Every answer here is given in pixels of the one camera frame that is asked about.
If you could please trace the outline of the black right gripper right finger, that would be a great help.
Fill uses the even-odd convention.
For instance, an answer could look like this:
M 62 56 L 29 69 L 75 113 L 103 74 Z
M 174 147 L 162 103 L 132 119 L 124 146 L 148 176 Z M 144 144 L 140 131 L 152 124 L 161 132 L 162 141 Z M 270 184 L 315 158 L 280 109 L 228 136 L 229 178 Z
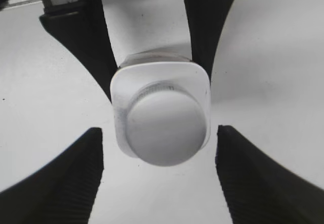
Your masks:
M 233 223 L 323 223 L 323 189 L 230 125 L 218 126 L 215 165 Z

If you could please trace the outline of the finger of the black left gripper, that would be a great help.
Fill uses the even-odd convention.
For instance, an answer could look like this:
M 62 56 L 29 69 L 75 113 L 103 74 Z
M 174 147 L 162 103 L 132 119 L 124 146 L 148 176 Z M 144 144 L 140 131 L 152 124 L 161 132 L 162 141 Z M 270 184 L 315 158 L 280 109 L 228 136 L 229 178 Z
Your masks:
M 234 0 L 184 0 L 192 60 L 212 77 L 219 39 Z

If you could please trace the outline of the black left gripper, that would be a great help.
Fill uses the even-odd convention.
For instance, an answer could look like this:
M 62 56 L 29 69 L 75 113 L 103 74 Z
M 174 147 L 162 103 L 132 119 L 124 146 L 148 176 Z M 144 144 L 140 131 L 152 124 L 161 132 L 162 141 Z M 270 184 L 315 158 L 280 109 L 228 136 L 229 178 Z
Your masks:
M 42 4 L 45 31 L 68 49 L 92 75 L 108 99 L 117 72 L 102 0 L 1 0 L 1 11 Z

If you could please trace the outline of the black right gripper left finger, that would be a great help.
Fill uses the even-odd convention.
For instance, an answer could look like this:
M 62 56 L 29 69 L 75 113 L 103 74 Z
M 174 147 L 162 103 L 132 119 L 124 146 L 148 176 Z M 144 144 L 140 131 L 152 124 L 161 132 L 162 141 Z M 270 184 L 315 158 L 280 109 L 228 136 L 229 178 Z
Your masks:
M 51 162 L 1 192 L 1 223 L 88 223 L 103 169 L 102 129 L 89 128 Z

